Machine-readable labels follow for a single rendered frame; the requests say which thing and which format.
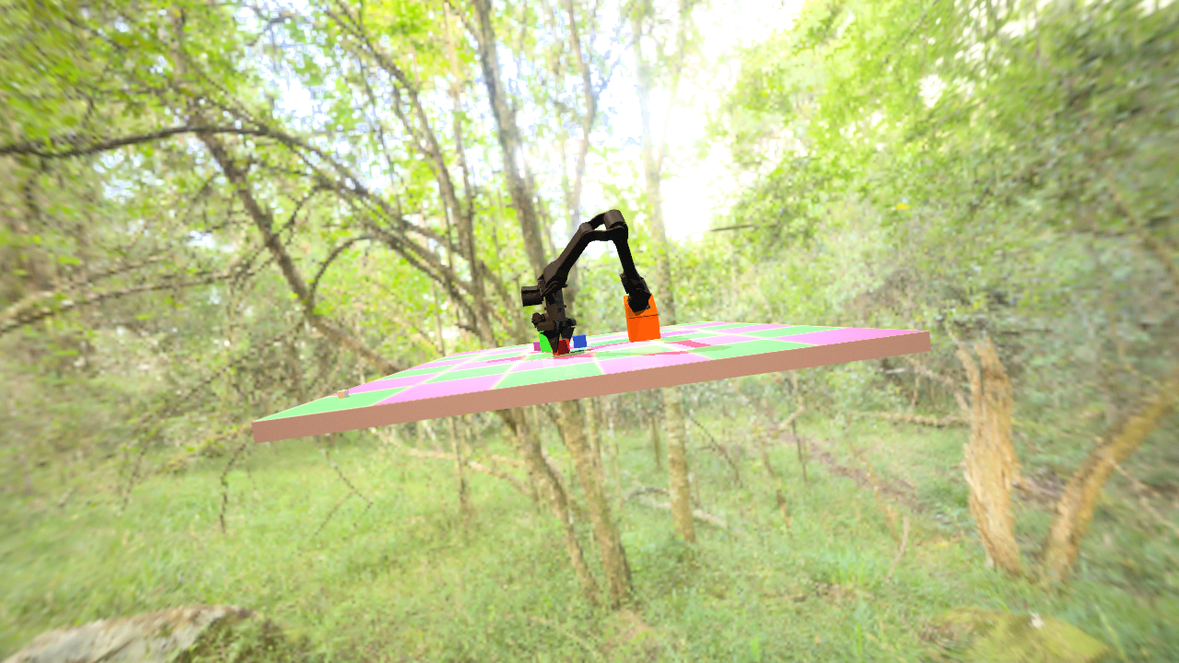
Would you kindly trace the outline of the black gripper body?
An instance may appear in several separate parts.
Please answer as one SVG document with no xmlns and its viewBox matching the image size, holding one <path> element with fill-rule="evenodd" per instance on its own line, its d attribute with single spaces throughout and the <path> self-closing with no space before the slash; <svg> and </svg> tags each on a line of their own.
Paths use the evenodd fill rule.
<svg viewBox="0 0 1179 663">
<path fill-rule="evenodd" d="M 536 332 L 556 332 L 556 329 L 571 328 L 571 326 L 577 326 L 577 319 L 566 319 L 564 302 L 549 303 L 544 310 L 547 310 L 549 320 L 544 320 L 536 326 Z"/>
</svg>

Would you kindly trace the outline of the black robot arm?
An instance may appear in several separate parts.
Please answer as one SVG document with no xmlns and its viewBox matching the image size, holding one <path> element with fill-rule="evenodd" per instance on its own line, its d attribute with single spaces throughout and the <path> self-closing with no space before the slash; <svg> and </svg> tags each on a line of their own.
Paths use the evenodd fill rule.
<svg viewBox="0 0 1179 663">
<path fill-rule="evenodd" d="M 594 230 L 601 224 L 605 224 L 606 230 Z M 627 298 L 630 308 L 633 313 L 651 308 L 648 306 L 651 291 L 648 291 L 645 280 L 637 275 L 635 262 L 630 252 L 628 227 L 623 214 L 615 209 L 610 210 L 608 214 L 598 214 L 592 219 L 578 224 L 577 235 L 566 245 L 559 260 L 549 262 L 549 265 L 544 269 L 542 276 L 536 280 L 538 285 L 521 288 L 522 306 L 542 306 L 544 297 L 546 297 L 546 306 L 564 302 L 566 280 L 571 267 L 577 263 L 578 256 L 584 252 L 590 242 L 610 242 L 610 239 L 613 239 L 615 252 L 623 261 L 624 271 L 620 273 L 620 277 L 623 277 L 625 293 L 630 294 Z"/>
</svg>

